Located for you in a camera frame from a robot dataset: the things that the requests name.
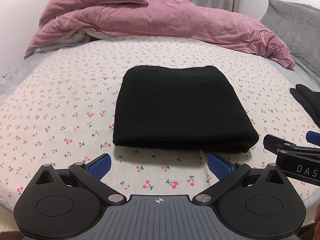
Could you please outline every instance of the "pink duvet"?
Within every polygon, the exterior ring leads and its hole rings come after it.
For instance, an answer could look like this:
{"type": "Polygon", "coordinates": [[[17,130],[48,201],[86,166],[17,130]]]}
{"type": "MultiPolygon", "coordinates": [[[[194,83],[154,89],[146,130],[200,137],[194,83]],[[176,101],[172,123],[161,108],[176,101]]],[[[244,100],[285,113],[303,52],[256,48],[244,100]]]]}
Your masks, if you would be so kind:
{"type": "Polygon", "coordinates": [[[26,57],[38,48],[55,44],[76,30],[83,29],[106,36],[195,39],[275,58],[285,68],[295,65],[288,46],[263,24],[239,13],[199,7],[187,0],[149,0],[148,4],[95,5],[70,12],[65,8],[65,11],[38,29],[26,57]]]}

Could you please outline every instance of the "gray pillow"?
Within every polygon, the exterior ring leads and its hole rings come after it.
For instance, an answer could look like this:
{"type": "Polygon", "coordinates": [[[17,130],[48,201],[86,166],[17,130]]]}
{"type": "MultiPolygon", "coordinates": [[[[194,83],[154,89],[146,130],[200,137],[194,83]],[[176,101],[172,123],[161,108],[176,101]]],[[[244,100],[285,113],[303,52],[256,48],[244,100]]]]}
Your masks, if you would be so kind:
{"type": "Polygon", "coordinates": [[[288,45],[296,64],[320,84],[320,10],[306,4],[268,1],[260,22],[288,45]]]}

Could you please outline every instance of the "folded black cloth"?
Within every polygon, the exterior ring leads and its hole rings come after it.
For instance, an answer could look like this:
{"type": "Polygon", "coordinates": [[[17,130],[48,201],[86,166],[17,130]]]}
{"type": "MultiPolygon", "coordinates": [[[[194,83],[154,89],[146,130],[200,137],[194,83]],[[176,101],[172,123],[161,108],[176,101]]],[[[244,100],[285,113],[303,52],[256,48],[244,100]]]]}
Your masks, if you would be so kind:
{"type": "Polygon", "coordinates": [[[124,75],[115,145],[236,153],[258,139],[233,87],[214,66],[136,66],[124,75]]]}
{"type": "Polygon", "coordinates": [[[302,105],[320,128],[320,92],[314,92],[302,84],[290,88],[292,96],[302,105]]]}

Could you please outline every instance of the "brown cloth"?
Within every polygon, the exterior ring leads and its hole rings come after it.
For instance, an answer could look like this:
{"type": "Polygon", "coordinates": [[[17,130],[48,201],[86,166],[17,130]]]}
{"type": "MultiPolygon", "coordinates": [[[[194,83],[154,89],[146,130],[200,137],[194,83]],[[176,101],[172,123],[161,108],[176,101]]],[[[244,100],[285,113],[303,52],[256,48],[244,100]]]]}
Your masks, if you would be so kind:
{"type": "Polygon", "coordinates": [[[20,231],[0,232],[0,240],[17,240],[21,235],[20,231]]]}
{"type": "Polygon", "coordinates": [[[312,240],[314,237],[315,228],[316,228],[316,223],[312,223],[310,225],[306,225],[302,227],[298,232],[298,237],[301,240],[312,240]]]}

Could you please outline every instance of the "cherry print bedsheet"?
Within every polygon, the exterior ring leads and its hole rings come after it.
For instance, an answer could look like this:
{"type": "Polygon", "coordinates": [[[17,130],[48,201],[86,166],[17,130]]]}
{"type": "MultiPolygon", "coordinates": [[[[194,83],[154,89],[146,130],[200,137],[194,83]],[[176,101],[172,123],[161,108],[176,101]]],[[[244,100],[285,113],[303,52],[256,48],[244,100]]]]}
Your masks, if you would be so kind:
{"type": "MultiPolygon", "coordinates": [[[[222,154],[231,162],[245,161],[257,168],[274,162],[276,156],[262,145],[268,133],[314,147],[306,142],[305,133],[320,130],[289,93],[291,84],[263,58],[195,40],[109,38],[55,52],[0,106],[3,205],[15,206],[42,164],[62,169],[79,161],[87,163],[104,152],[111,155],[112,167],[102,181],[127,198],[130,194],[192,198],[218,181],[207,169],[208,153],[112,144],[122,77],[136,65],[214,65],[225,74],[260,135],[249,152],[222,154]]],[[[291,181],[303,200],[317,189],[291,181]]]]}

